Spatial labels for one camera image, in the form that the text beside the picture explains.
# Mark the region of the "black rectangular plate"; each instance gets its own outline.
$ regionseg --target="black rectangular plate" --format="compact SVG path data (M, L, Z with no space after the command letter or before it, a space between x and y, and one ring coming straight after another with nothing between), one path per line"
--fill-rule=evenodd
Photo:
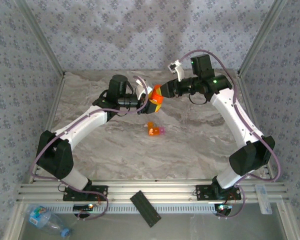
M150 228L161 219L159 213L157 213L142 191L138 191L130 198L130 200L135 205L136 209L138 209L139 213Z
M102 193L105 196L108 196L108 186L92 185L90 187L89 191ZM102 197L100 195L89 194L86 197L86 193L77 192L77 191L72 190L71 188L66 187L64 189L64 193L63 193L63 201L65 201L65 202L73 202L73 201L98 202L98 200L99 200L98 196L99 196L100 201L106 201L104 199L104 197Z
M230 192L220 194L218 199L216 198L215 194L213 193L211 185L196 185L195 192L196 192L196 199L198 201L207 201L207 200L208 201L213 201L213 200L226 201L228 198L229 198L228 200L234 200L233 196L235 197L235 200L241 200L240 189L238 187L234 187Z

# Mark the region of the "bottle label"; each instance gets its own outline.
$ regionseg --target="bottle label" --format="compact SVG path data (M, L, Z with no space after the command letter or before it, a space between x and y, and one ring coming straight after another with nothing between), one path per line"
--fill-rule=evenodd
M44 213L46 213L48 210L43 207L39 206L36 209L34 209L29 216L29 222L32 223L33 225L37 226L38 223L40 222L40 219Z

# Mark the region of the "cable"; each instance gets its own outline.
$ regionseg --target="cable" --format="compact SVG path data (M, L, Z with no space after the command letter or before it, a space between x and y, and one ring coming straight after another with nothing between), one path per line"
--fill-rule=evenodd
M184 55L180 60L179 62L181 63L186 57L188 57L189 55L193 54L193 53L196 53L196 52L203 52L203 53L206 53L206 54L209 54L211 55L212 57L214 57L217 62L221 65L221 67L223 68L223 70L225 71L225 73L228 75L228 77L231 79L232 81L232 84L233 84L233 106L234 106L234 110L236 112L236 114L238 115L238 117L240 118L240 120L242 121L242 123L245 125L245 127L266 147L266 149L271 153L271 155L273 156L274 158L274 161L277 165L277 174L274 178L271 178L271 179L264 179L262 177L259 177L259 176L256 176L252 173L248 173L247 175L248 176L251 176L251 177L254 177L254 178L257 178L259 180L263 180L265 182L275 182L278 180L278 178L280 177L281 175L281 165L280 165L280 162L279 162L279 159L277 157L277 155L275 154L275 152L272 150L272 148L258 135L254 132L254 130L252 129L252 127L250 127L250 125L247 123L247 121L244 119L244 117L241 115L239 109L238 109L238 106L236 104L237 102L237 94L238 94L238 89L237 89L237 84L235 82L235 80L233 79L233 77L230 75L230 73L228 72L227 68L225 67L225 65L221 62L221 60L216 56L214 55L212 52L210 51L207 51L207 50L203 50L203 49L196 49L196 50L193 50L193 51L190 51L188 52L186 55Z
M127 114L128 114L128 112L127 112L127 113L125 113L124 115L119 115L119 114L117 114L117 116L118 116L118 117L124 117L125 115L127 115Z
M61 192L61 193L64 193L65 191L61 191L61 190L59 189L60 186L61 186L62 184L63 184L63 183L60 183L60 184L59 184L59 186L58 186L58 191Z
M221 213L217 213L216 214L216 216L218 216L218 217L222 217L222 218L225 218L225 219L230 219L230 218L234 218L234 217L236 217L236 216L238 216L240 213L241 213L241 211L244 209L244 207L245 207L245 203L246 203L246 194L245 194L245 191L244 191L244 189L240 186L240 185L238 185L238 183L240 183L243 179L245 179L247 176L246 175L244 175L242 178L240 178L233 186L235 187L235 188L239 188L240 189L240 192L242 193L242 205L241 205L241 207L239 208L239 210L234 214L234 215L231 215L231 216L226 216L226 215L223 215L223 214L221 214Z
M190 102L194 105L204 105L208 102L208 99L206 99L204 103L195 103L195 102L192 101L190 96L191 96L191 93L189 94L188 98L189 98Z
M131 83L129 81L127 81L127 85L130 88L131 93L133 94L134 93L134 88L132 87L132 85L131 85Z
M232 198L234 199L234 203L236 203L237 202L236 196L232 192L230 192L230 196L232 196Z
M96 114L98 112L106 112L106 111L111 111L111 112L115 112L115 113L119 113L119 114L135 114L135 113L138 113L139 111L141 111L143 108L145 108L147 102L148 102L148 99L149 99L149 96L148 96L148 89L147 89L147 86L145 84L145 80L143 80L141 77L139 76L133 76L134 79L136 80L139 80L142 84L142 86L144 87L144 91L145 91L145 100L144 100L144 103L141 107L139 107L138 109L136 110L133 110L133 111L121 111L121 110L117 110L117 109L112 109L112 108L100 108L100 109L97 109L97 110L94 110L92 112L90 112L89 115L85 115L83 116L82 118L78 119L76 122L74 122L69 128L67 128L65 131L61 132L59 135L55 136L50 142L47 143L47 145L44 146L44 148L39 152L39 154L36 156L35 160L33 161L33 163L31 164L30 168L29 168L29 171L30 171L30 175L34 178L39 178L39 179L46 179L46 180L57 180L57 181L60 181L61 183L63 183L64 185L66 185L68 188L76 191L76 192L79 192L79 193L84 193L84 194L95 194L95 195L99 195L101 197L103 197L105 200L106 200L106 207L104 209L104 211L102 213L100 213L99 215L97 216L94 216L94 217L89 217L89 218L84 218L84 220L93 220L93 219L97 219L101 216L103 216L106 211L108 210L108 207L109 207L109 200L108 198L100 193L100 192L97 192L97 191L84 191L84 190L80 190L80 189L77 189L73 186L70 186L68 185L66 182L60 180L60 179L57 179L55 177L49 177L49 176L39 176L39 175L36 175L33 173L34 171L34 168L37 164L37 162L39 161L39 159L42 157L42 155L45 153L45 151L56 141L58 140L60 137L62 137L65 132L69 132L71 131L74 127L76 127L78 124L80 124L83 120L85 120L86 118L89 118L90 116L92 116L93 114Z

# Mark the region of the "white tag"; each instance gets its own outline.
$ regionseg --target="white tag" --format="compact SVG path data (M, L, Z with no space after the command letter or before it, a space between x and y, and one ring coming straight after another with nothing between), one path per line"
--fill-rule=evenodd
M30 218L29 218L29 222L32 223L32 224L35 225L35 226L38 225L38 221L37 221L35 218L33 218L33 217L30 217Z
M269 202L266 186L263 184L255 185L255 192L258 198L259 207L262 214L272 214L271 205Z

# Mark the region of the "glass panel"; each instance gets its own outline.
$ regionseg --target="glass panel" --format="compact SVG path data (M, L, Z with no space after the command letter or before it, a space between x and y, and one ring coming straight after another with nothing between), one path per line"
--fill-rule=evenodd
M139 214L108 214L97 220L77 221L72 214L59 215L72 228L69 240L284 240L278 209L262 215L258 204L247 204L242 213L230 219L210 214L162 214L150 228ZM25 223L19 240L60 240Z

